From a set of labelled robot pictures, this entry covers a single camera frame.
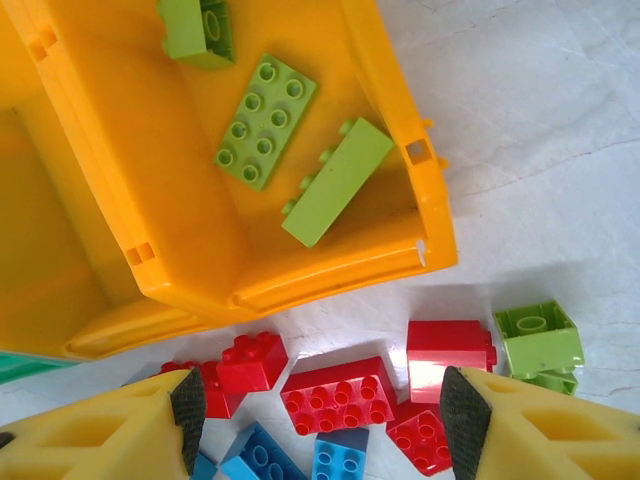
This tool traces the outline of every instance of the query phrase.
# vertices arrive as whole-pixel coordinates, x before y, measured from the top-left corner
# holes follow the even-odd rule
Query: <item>red block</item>
[[[381,357],[291,375],[280,396],[299,435],[389,422],[397,403]]]
[[[241,335],[233,341],[233,347],[222,353],[218,377],[228,393],[266,392],[273,388],[288,362],[280,335]]]
[[[246,394],[229,394],[222,390],[218,375],[216,373],[216,362],[198,362],[174,363],[169,362],[162,365],[162,373],[172,372],[174,370],[190,370],[194,367],[200,368],[202,381],[204,383],[204,393],[207,399],[207,418],[225,418],[233,417]]]
[[[414,403],[440,403],[449,365],[493,371],[498,357],[491,333],[478,320],[409,322],[409,388]]]
[[[398,405],[395,421],[387,425],[387,435],[420,473],[430,477],[451,468],[451,454],[436,404]]]

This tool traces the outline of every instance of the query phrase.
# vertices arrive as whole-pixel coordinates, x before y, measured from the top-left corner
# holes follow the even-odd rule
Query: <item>teal object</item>
[[[76,363],[0,353],[0,384],[73,365]]]
[[[233,65],[229,7],[223,0],[160,0],[158,14],[167,36],[165,53],[203,69]]]
[[[578,379],[572,373],[540,372],[535,377],[522,381],[565,395],[574,395],[578,389]]]
[[[264,55],[216,153],[216,164],[254,190],[264,190],[315,91],[315,82]]]
[[[325,164],[300,184],[303,194],[282,209],[282,223],[306,247],[313,247],[394,147],[393,141],[364,118],[340,128],[337,148],[320,156]]]
[[[540,372],[571,373],[584,365],[578,329],[555,300],[494,313],[511,376],[532,379]]]
[[[353,428],[319,433],[313,455],[314,480],[361,480],[367,460],[369,430]]]

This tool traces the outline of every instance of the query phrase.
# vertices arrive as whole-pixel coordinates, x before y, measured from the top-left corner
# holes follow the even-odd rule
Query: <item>lime green brick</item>
[[[496,312],[494,319],[513,377],[533,378],[549,370],[570,373],[584,364],[578,330],[555,300]]]
[[[0,353],[0,384],[50,370],[70,367],[75,364],[75,362],[30,357],[28,355]]]
[[[160,0],[167,37],[162,47],[174,60],[204,69],[233,65],[229,8],[223,0]]]
[[[384,133],[360,118],[340,129],[342,143],[320,156],[324,167],[300,184],[303,194],[282,210],[282,227],[307,247],[322,238],[394,147]]]
[[[224,171],[264,190],[316,91],[316,84],[264,55],[216,153]]]
[[[578,388],[578,379],[572,373],[540,372],[535,377],[522,381],[565,395],[575,394]]]

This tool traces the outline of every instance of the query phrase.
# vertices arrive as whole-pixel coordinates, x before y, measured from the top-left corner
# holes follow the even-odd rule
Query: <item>red 2x4 brick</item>
[[[409,322],[409,388],[414,403],[440,403],[444,370],[473,367],[491,372],[497,362],[491,333],[478,320]]]
[[[385,423],[396,405],[381,357],[291,375],[280,396],[300,435]]]

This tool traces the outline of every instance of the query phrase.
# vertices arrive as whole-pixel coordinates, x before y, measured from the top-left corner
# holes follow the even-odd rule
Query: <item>black rubber pad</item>
[[[15,438],[16,436],[11,432],[0,432],[0,448],[9,445]]]
[[[199,368],[191,370],[171,392],[171,406],[176,425],[182,427],[182,459],[187,473],[193,475],[207,407]]]
[[[473,480],[489,430],[491,407],[460,370],[447,367],[440,394],[453,473],[457,480]]]

